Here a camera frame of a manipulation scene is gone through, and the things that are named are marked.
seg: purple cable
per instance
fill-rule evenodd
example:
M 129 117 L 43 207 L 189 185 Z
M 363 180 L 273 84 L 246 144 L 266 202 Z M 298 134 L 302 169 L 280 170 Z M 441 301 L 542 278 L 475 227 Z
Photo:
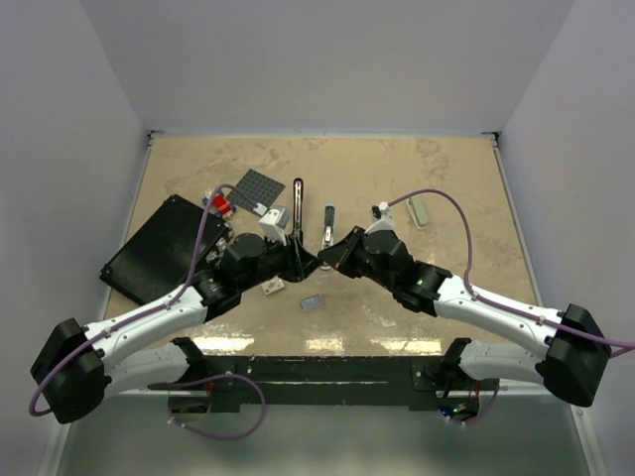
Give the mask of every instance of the purple cable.
M 635 342 L 626 342 L 626 341 L 622 341 L 622 340 L 614 340 L 614 339 L 606 339 L 604 337 L 599 337 L 597 335 L 593 335 L 593 334 L 589 334 L 588 332 L 582 332 L 581 330 L 577 330 L 573 327 L 570 327 L 568 325 L 564 325 L 564 324 L 557 324 L 555 322 L 551 322 L 549 320 L 543 319 L 541 320 L 541 318 L 537 315 L 534 315 L 530 312 L 526 312 L 524 310 L 519 310 L 519 309 L 515 309 L 514 307 L 510 307 L 508 305 L 502 304 L 500 302 L 496 302 L 494 300 L 491 300 L 487 297 L 483 297 L 481 296 L 479 293 L 477 293 L 474 288 L 472 287 L 472 284 L 469 282 L 469 272 L 472 269 L 472 235 L 469 229 L 469 224 L 467 223 L 467 217 L 465 216 L 465 212 L 463 211 L 463 209 L 460 207 L 460 205 L 458 204 L 458 202 L 452 198 L 450 195 L 448 195 L 447 193 L 445 193 L 444 191 L 441 190 L 437 190 L 435 188 L 422 188 L 420 190 L 415 190 L 415 191 L 411 191 L 410 193 L 407 193 L 403 196 L 400 196 L 399 198 L 394 199 L 393 201 L 388 202 L 388 206 L 393 206 L 396 205 L 397 203 L 400 203 L 408 198 L 410 198 L 411 196 L 414 195 L 418 195 L 420 193 L 435 193 L 437 195 L 441 195 L 444 198 L 447 198 L 452 205 L 454 205 L 454 208 L 456 208 L 456 211 L 458 211 L 458 214 L 460 215 L 460 219 L 463 222 L 463 227 L 465 228 L 465 235 L 467 237 L 467 266 L 465 267 L 465 272 L 463 273 L 463 284 L 465 285 L 465 288 L 467 289 L 467 292 L 475 299 L 483 302 L 484 304 L 487 305 L 491 305 L 492 307 L 496 308 L 496 309 L 500 309 L 500 310 L 504 310 L 506 312 L 511 312 L 512 314 L 516 314 L 516 315 L 520 315 L 521 317 L 526 317 L 528 319 L 534 320 L 536 322 L 542 322 L 544 324 L 547 324 L 549 327 L 553 327 L 557 330 L 561 330 L 562 332 L 567 332 L 569 334 L 573 334 L 576 335 L 577 337 L 581 337 L 583 339 L 587 339 L 593 342 L 597 342 L 599 344 L 603 344 L 603 345 L 611 345 L 611 346 L 615 346 L 615 347 L 622 347 L 620 350 L 615 351 L 612 355 L 611 358 L 615 358 L 618 357 L 622 354 L 625 354 L 626 352 L 630 352 L 631 350 L 635 349 Z
M 478 423 L 479 421 L 481 421 L 482 419 L 485 418 L 485 416 L 487 414 L 489 414 L 489 412 L 492 410 L 492 408 L 494 407 L 494 402 L 496 402 L 496 397 L 498 397 L 498 391 L 500 390 L 500 381 L 496 382 L 496 387 L 494 387 L 494 393 L 492 394 L 492 398 L 489 399 L 489 402 L 487 402 L 487 405 L 485 406 L 485 408 L 478 412 L 478 415 L 475 416 L 474 418 L 470 418 L 466 421 L 458 421 L 456 419 L 447 419 L 445 418 L 445 421 L 447 421 L 448 423 L 452 423 L 452 424 L 458 424 L 460 426 L 468 426 L 470 424 L 475 424 Z
M 220 380 L 220 379 L 238 379 L 238 380 L 242 380 L 243 382 L 251 385 L 253 387 L 253 389 L 258 393 L 258 397 L 260 397 L 260 415 L 258 416 L 258 419 L 256 420 L 256 422 L 253 424 L 253 426 L 251 426 L 249 429 L 241 432 L 241 433 L 236 433 L 236 434 L 218 434 L 218 433 L 213 433 L 211 431 L 206 431 L 204 429 L 200 429 L 197 428 L 195 426 L 191 426 L 190 424 L 187 423 L 183 423 L 182 421 L 180 421 L 179 419 L 177 419 L 175 417 L 175 414 L 173 413 L 172 409 L 170 408 L 170 406 L 168 406 L 168 413 L 170 415 L 170 422 L 174 422 L 177 426 L 186 429 L 188 431 L 191 431 L 193 433 L 196 433 L 200 436 L 205 436 L 207 438 L 211 438 L 211 439 L 220 439 L 223 441 L 235 441 L 236 439 L 241 439 L 244 438 L 246 436 L 249 436 L 251 433 L 253 433 L 254 431 L 256 431 L 260 425 L 262 424 L 263 420 L 265 419 L 265 414 L 267 413 L 267 403 L 265 402 L 265 396 L 262 393 L 262 390 L 260 389 L 260 387 L 258 387 L 258 385 L 256 385 L 256 383 L 253 380 L 248 379 L 247 377 L 243 377 L 242 375 L 237 375 L 237 374 L 221 374 L 221 375 L 214 375 L 213 377 L 207 377 L 204 379 L 200 379 L 200 380 L 196 380 L 194 382 L 185 382 L 185 383 L 181 383 L 181 384 L 169 384 L 168 387 L 171 389 L 183 389 L 186 387 L 193 387 L 194 385 L 200 385 L 200 384 L 205 384 L 207 382 L 213 382 L 214 380 Z
M 181 296 L 186 292 L 186 289 L 190 286 L 191 280 L 194 277 L 194 271 L 195 271 L 195 268 L 196 268 L 196 261 L 197 261 L 197 258 L 198 258 L 197 250 L 200 248 L 200 242 L 202 241 L 202 234 L 203 234 L 203 232 L 205 230 L 205 223 L 207 222 L 207 216 L 208 216 L 209 210 L 211 209 L 211 206 L 213 204 L 213 200 L 212 199 L 215 196 L 217 196 L 223 188 L 231 188 L 233 191 L 235 191 L 236 193 L 241 195 L 245 200 L 247 200 L 247 202 L 252 207 L 255 208 L 256 206 L 258 206 L 258 204 L 254 200 L 249 198 L 247 195 L 245 195 L 242 191 L 240 191 L 234 185 L 231 185 L 229 183 L 222 183 L 221 185 L 217 186 L 213 190 L 213 192 L 211 193 L 210 200 L 207 201 L 207 204 L 205 205 L 204 212 L 202 214 L 202 218 L 200 219 L 200 224 L 198 225 L 198 232 L 196 233 L 196 240 L 194 241 L 193 253 L 191 255 L 190 270 L 188 271 L 188 277 L 186 278 L 186 281 L 184 282 L 184 284 L 181 287 L 181 289 L 175 294 L 175 296 L 173 298 L 171 298 L 165 304 L 156 305 L 156 306 L 151 307 L 149 309 L 143 310 L 143 311 L 139 312 L 138 314 L 131 315 L 130 317 L 128 317 L 127 319 L 122 320 L 121 322 L 117 322 L 116 324 L 113 324 L 110 327 L 110 332 L 114 332 L 116 330 L 119 330 L 122 327 L 125 327 L 128 324 L 131 324 L 132 322 L 136 322 L 137 320 L 142 319 L 144 317 L 147 317 L 148 315 L 154 314 L 157 311 L 163 310 L 166 307 L 170 307 L 172 304 L 177 302 L 181 298 Z M 63 367 L 65 367 L 68 364 L 68 362 L 70 362 L 72 359 L 74 359 L 77 355 L 79 355 L 85 349 L 87 349 L 88 347 L 93 345 L 95 342 L 98 342 L 99 340 L 101 340 L 101 339 L 103 339 L 103 338 L 105 338 L 107 336 L 108 336 L 108 331 L 107 330 L 102 330 L 101 332 L 99 332 L 95 336 L 91 337 L 90 339 L 86 340 L 85 342 L 80 344 L 78 347 L 76 347 L 72 352 L 70 352 L 68 355 L 66 355 L 60 361 L 60 363 L 53 368 L 53 370 L 51 372 L 49 372 L 49 374 L 42 380 L 42 382 L 40 383 L 40 385 L 36 389 L 36 392 L 31 397 L 31 401 L 29 402 L 29 414 L 32 417 L 43 417 L 44 415 L 48 415 L 52 411 L 51 409 L 36 410 L 36 404 L 38 403 L 38 400 L 40 399 L 40 396 L 42 395 L 42 392 L 47 387 L 47 385 L 51 382 L 51 380 L 55 377 L 55 375 L 57 375 L 58 372 Z

